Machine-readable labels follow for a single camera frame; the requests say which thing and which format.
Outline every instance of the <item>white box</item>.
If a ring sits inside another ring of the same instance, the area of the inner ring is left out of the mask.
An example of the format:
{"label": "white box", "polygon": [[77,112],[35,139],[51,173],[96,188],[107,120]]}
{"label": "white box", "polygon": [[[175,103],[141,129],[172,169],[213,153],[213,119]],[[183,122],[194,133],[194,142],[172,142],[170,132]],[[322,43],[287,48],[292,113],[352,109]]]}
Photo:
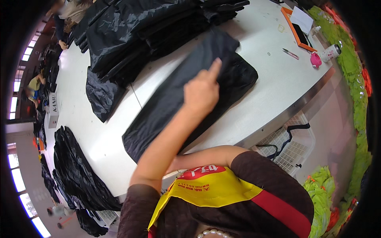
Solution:
{"label": "white box", "polygon": [[56,128],[58,121],[58,103],[57,103],[57,94],[50,93],[49,94],[49,114],[48,114],[48,128]]}

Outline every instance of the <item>white paper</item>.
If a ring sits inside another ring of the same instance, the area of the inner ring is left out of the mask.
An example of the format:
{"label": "white paper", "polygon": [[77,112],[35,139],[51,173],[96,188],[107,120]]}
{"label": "white paper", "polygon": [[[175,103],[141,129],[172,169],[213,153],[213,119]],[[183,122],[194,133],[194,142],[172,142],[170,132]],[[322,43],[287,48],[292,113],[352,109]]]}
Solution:
{"label": "white paper", "polygon": [[308,35],[308,33],[310,32],[312,23],[314,22],[314,20],[307,13],[303,12],[296,6],[294,7],[294,10],[292,11],[290,21],[291,23],[299,25],[300,29],[306,35]]}

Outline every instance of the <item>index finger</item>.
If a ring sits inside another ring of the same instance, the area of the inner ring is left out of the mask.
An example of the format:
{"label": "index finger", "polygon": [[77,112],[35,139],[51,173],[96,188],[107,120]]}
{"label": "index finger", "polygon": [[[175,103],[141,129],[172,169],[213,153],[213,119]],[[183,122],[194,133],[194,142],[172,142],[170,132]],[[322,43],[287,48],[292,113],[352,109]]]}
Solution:
{"label": "index finger", "polygon": [[222,66],[222,61],[220,58],[216,58],[212,65],[210,66],[209,68],[209,78],[213,81],[216,81],[217,80],[217,76],[218,76],[218,73],[219,71],[221,70],[221,66]]}

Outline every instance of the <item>yellow shirt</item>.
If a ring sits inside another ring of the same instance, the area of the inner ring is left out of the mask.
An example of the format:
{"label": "yellow shirt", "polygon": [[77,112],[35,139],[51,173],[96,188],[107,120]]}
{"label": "yellow shirt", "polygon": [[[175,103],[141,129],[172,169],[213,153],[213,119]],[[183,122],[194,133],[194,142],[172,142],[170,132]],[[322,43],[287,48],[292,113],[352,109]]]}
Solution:
{"label": "yellow shirt", "polygon": [[29,97],[29,100],[33,101],[34,91],[37,91],[40,89],[40,84],[41,84],[41,82],[39,82],[37,77],[32,78],[32,80],[29,82],[28,87],[29,87],[29,89],[32,90],[32,92],[31,92],[32,96]]}

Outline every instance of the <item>person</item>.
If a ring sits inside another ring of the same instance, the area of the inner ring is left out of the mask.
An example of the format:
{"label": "person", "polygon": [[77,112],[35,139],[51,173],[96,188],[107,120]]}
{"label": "person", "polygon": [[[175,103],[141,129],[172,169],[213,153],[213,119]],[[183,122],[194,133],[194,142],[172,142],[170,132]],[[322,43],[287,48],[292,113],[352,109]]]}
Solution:
{"label": "person", "polygon": [[[231,145],[176,155],[218,102],[220,68],[217,58],[184,86],[182,107],[142,154],[118,238],[308,237],[311,198],[268,158]],[[160,196],[162,177],[179,169],[187,171]]]}
{"label": "person", "polygon": [[53,198],[52,201],[54,203],[54,206],[47,208],[48,216],[50,217],[71,216],[75,212],[75,210],[64,207],[64,205],[62,205],[61,203],[56,203]]}
{"label": "person", "polygon": [[36,77],[32,78],[29,82],[27,88],[23,89],[21,94],[22,97],[31,100],[35,107],[38,107],[38,90],[41,84],[45,84],[46,79],[43,77],[42,73],[39,73]]}
{"label": "person", "polygon": [[56,26],[56,36],[62,50],[68,48],[64,39],[65,19],[70,18],[78,24],[92,3],[90,0],[56,0],[46,13],[47,16],[54,14],[53,19]]}

